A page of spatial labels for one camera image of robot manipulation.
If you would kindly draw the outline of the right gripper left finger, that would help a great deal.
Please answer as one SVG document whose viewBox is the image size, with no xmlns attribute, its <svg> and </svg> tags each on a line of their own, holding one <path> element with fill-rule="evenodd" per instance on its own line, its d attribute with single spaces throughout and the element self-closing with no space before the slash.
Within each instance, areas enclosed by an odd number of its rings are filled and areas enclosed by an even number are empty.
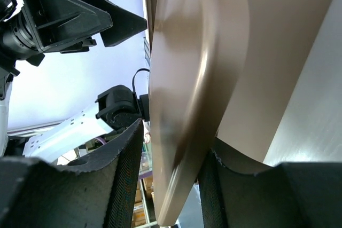
<svg viewBox="0 0 342 228">
<path fill-rule="evenodd" d="M 130 227 L 144 126 L 65 166 L 1 158 L 1 227 Z"/>
</svg>

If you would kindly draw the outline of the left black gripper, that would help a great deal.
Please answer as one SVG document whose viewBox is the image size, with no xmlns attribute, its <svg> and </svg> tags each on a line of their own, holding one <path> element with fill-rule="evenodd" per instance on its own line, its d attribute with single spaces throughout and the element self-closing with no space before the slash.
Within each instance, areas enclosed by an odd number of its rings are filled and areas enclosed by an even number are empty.
<svg viewBox="0 0 342 228">
<path fill-rule="evenodd" d="M 40 52 L 88 52 L 99 32 L 105 47 L 147 29 L 147 21 L 109 0 L 23 0 L 22 13 Z"/>
</svg>

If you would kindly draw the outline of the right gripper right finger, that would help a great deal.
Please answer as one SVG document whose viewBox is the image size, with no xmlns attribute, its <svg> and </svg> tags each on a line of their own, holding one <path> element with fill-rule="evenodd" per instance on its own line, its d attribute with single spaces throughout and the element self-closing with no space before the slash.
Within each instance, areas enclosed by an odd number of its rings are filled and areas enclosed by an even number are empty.
<svg viewBox="0 0 342 228">
<path fill-rule="evenodd" d="M 341 163 L 260 163 L 216 139 L 198 174 L 205 227 L 341 227 Z"/>
</svg>

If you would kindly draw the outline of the gold tin lid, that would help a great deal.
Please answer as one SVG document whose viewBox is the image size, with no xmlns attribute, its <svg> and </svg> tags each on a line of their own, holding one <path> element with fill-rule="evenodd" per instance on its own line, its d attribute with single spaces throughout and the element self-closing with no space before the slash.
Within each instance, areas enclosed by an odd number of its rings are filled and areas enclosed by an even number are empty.
<svg viewBox="0 0 342 228">
<path fill-rule="evenodd" d="M 175 224 L 243 71 L 247 0 L 157 0 L 150 84 L 154 203 Z"/>
</svg>

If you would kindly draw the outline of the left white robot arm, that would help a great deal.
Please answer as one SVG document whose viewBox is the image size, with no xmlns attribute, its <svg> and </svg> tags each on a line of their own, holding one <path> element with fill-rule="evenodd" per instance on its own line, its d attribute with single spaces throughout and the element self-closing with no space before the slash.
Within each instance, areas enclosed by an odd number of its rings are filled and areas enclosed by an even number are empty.
<svg viewBox="0 0 342 228">
<path fill-rule="evenodd" d="M 9 0 L 1 22 L 1 150 L 12 128 L 70 120 L 145 66 L 142 0 Z"/>
</svg>

